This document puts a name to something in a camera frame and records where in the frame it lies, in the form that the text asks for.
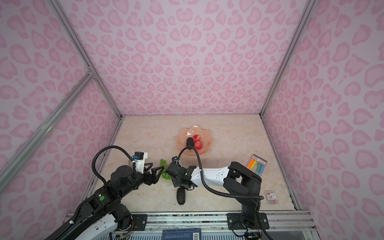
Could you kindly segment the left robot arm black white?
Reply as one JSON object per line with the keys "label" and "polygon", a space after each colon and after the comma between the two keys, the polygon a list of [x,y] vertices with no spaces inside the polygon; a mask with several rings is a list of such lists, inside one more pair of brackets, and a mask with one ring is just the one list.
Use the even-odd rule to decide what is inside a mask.
{"label": "left robot arm black white", "polygon": [[80,236],[97,239],[115,230],[132,231],[135,220],[122,204],[122,198],[142,184],[156,184],[164,170],[164,167],[152,168],[152,163],[146,166],[143,173],[135,172],[128,165],[117,168],[111,179],[82,201],[73,216],[47,239],[75,240]]}

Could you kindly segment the dark avocado front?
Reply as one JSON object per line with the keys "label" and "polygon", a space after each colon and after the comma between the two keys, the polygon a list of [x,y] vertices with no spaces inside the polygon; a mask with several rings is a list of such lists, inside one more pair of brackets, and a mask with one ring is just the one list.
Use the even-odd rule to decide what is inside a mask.
{"label": "dark avocado front", "polygon": [[178,204],[184,205],[186,202],[186,190],[183,188],[178,188],[176,197]]}

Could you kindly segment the dark avocado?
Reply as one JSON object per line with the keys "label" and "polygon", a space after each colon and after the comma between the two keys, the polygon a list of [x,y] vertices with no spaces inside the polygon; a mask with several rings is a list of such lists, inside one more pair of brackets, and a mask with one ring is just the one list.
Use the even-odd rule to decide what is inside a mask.
{"label": "dark avocado", "polygon": [[186,190],[183,188],[178,188],[176,197],[178,204],[184,205],[186,202]]}
{"label": "dark avocado", "polygon": [[194,147],[193,138],[191,138],[191,137],[187,138],[186,147],[187,147],[187,149],[192,149]]}

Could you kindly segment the red apple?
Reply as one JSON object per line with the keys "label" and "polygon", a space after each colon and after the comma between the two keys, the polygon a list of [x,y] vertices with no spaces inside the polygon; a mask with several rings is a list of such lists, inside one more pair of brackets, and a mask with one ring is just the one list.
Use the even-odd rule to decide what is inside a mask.
{"label": "red apple", "polygon": [[196,149],[196,150],[201,150],[202,148],[203,148],[203,143],[201,142],[201,141],[196,141],[195,143],[194,143],[194,148]]}
{"label": "red apple", "polygon": [[202,138],[201,138],[200,135],[194,135],[194,136],[193,136],[193,141],[194,141],[194,142],[199,142],[199,141],[201,141],[201,139],[202,139]]}

